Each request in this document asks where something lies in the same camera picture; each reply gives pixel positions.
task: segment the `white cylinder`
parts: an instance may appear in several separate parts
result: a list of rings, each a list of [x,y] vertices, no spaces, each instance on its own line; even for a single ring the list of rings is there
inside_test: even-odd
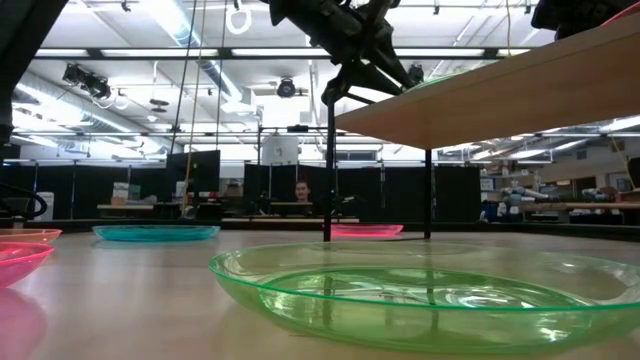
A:
[[[55,200],[55,194],[52,192],[39,192],[37,193],[44,202],[47,204],[47,211],[40,216],[36,216],[34,220],[36,221],[51,221],[53,220],[53,203]],[[36,211],[40,211],[40,203],[36,201]]]

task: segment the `teal plastic plate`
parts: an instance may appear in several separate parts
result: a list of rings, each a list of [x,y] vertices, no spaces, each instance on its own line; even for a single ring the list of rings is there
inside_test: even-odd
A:
[[[192,225],[115,225],[94,226],[93,231],[111,241],[193,241],[206,240],[220,231],[219,226]]]

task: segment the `storage shelf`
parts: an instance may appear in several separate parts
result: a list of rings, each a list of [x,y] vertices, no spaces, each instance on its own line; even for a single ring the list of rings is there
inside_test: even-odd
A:
[[[336,118],[422,149],[640,114],[640,14]]]

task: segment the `person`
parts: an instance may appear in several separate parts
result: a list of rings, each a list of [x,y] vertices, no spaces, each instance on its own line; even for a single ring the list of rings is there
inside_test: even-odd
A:
[[[309,189],[309,184],[305,180],[298,180],[296,182],[296,199],[298,202],[310,202],[309,194],[311,194],[311,189]]]

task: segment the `black hose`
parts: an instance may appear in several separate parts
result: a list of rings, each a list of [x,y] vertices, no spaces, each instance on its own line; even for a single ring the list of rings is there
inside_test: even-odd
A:
[[[11,206],[9,206],[7,203],[4,202],[2,197],[0,197],[0,209],[6,211],[11,217],[21,216],[25,219],[31,220],[36,216],[40,216],[44,214],[47,211],[47,203],[44,201],[44,199],[40,195],[32,191],[17,188],[15,186],[3,184],[3,183],[0,183],[0,189],[3,189],[3,190],[6,189],[14,193],[28,195],[30,199],[33,199],[40,204],[40,210],[38,211],[21,211],[21,210],[12,208]]]

